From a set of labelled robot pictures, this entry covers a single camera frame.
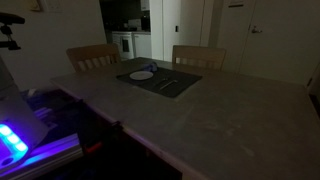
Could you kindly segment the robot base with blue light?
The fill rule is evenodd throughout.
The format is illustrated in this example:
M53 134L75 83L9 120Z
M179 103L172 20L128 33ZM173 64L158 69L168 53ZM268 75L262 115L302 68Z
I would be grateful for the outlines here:
M39 146L48 132L0 59L0 180L31 180L83 156L77 134Z

